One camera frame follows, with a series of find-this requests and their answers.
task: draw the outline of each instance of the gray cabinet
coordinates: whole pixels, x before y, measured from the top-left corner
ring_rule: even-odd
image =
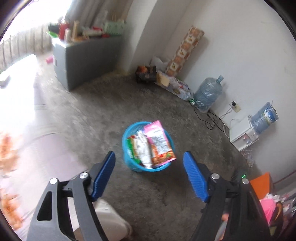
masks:
[[[52,44],[54,71],[61,84],[70,91],[86,81],[114,70],[121,36],[70,44],[54,38]]]

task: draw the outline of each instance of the pink cloth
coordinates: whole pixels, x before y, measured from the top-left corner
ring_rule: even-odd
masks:
[[[269,225],[272,214],[274,213],[274,210],[276,208],[276,204],[273,199],[262,199],[260,200],[260,203]]]

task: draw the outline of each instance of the plastic bag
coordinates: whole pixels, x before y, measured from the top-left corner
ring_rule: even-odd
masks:
[[[153,56],[151,60],[150,67],[155,66],[156,70],[160,70],[164,72],[168,66],[169,61],[167,62],[162,62],[162,60],[158,57]]]
[[[152,163],[162,166],[176,159],[159,120],[144,126],[145,134],[152,149]]]
[[[152,169],[149,143],[143,131],[138,131],[135,142],[136,153],[145,168]]]
[[[182,100],[188,101],[192,98],[188,85],[175,76],[168,76],[159,71],[157,73],[157,84]]]

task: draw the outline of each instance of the pink object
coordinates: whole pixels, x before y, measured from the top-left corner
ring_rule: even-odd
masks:
[[[48,64],[51,64],[51,63],[54,61],[54,58],[53,58],[53,56],[51,55],[51,56],[47,57],[45,61],[46,61]]]
[[[159,120],[145,125],[144,131],[152,148],[152,163],[156,167],[176,159]]]
[[[272,218],[272,214],[274,213],[274,210],[276,208],[276,204],[273,199],[261,199],[260,200],[261,206],[263,208],[265,217],[267,219],[268,225],[270,223],[270,220]]]

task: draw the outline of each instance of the white wall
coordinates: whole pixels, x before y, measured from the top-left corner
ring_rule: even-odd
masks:
[[[263,0],[192,0],[163,56],[174,54],[192,24],[205,36],[180,78],[195,91],[206,77],[223,75],[224,93],[212,110],[224,114],[233,99],[241,106],[225,117],[227,124],[273,100],[280,119],[251,149],[274,181],[288,175],[296,169],[296,41],[287,26]]]
[[[190,1],[157,1],[139,41],[131,70],[138,65],[149,65],[153,55],[163,53]]]
[[[134,0],[126,19],[118,68],[129,71],[148,18],[157,0]]]
[[[135,71],[163,53],[191,0],[134,0],[119,67]]]

